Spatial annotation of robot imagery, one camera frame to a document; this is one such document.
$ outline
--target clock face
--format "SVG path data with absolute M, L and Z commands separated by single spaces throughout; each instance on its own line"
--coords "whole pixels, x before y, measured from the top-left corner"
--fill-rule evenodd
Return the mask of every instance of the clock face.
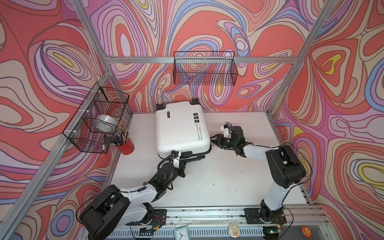
M 175 231 L 176 240 L 189 240 L 187 228 L 181 228 Z

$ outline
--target white tabletop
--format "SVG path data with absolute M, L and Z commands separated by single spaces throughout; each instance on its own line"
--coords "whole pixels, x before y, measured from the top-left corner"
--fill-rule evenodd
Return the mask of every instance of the white tabletop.
M 264 112 L 204 113 L 210 136 L 221 133 L 225 122 L 243 129 L 245 140 L 264 146 L 279 142 Z M 156 115 L 134 114 L 129 137 L 135 145 L 130 155 L 120 155 L 112 183 L 118 188 L 141 186 L 156 174 L 160 162 L 156 149 Z M 205 159 L 186 165 L 186 177 L 177 177 L 173 190 L 154 207 L 206 207 L 259 205 L 272 185 L 268 163 L 236 156 L 234 151 L 212 146 Z M 306 204 L 301 189 L 294 187 L 285 204 Z

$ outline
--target slotted metal strip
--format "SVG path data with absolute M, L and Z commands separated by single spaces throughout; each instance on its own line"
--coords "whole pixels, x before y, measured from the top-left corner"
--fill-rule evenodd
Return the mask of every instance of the slotted metal strip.
M 153 238 L 173 238 L 175 234 L 175 230 L 177 228 L 161 228 L 156 231 L 153 235 Z M 229 237 L 228 227 L 189 227 L 189 236 L 190 237 Z M 139 229 L 132 228 L 132 233 L 135 238 L 148 238 L 149 234 L 145 236 L 139 236 Z M 258 226 L 247 226 L 240 227 L 240 236 L 242 237 L 262 237 L 263 227 Z M 115 229 L 107 239 L 124 239 L 124 238 L 133 238 L 131 234 L 131 230 L 129 228 L 117 228 Z

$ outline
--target black wire mesh basket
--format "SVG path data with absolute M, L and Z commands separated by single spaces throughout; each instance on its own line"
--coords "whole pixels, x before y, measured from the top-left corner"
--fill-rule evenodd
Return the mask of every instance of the black wire mesh basket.
M 233 51 L 175 51 L 175 85 L 234 86 L 237 67 Z
M 104 143 L 104 138 L 116 133 L 128 100 L 129 95 L 118 89 L 98 86 L 94 98 L 75 127 L 69 133 L 65 130 L 63 134 L 81 152 L 107 153 L 109 143 Z M 109 116 L 108 122 L 102 120 L 105 115 Z

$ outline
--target red cup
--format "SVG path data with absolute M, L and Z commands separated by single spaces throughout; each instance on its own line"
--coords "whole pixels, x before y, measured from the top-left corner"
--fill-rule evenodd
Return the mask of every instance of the red cup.
M 124 145 L 122 146 L 116 146 L 120 152 L 124 155 L 128 155 L 128 154 L 131 154 L 133 152 L 133 150 L 135 150 L 135 146 L 133 145 L 132 141 L 130 138 L 128 138 L 128 142 L 126 142 Z

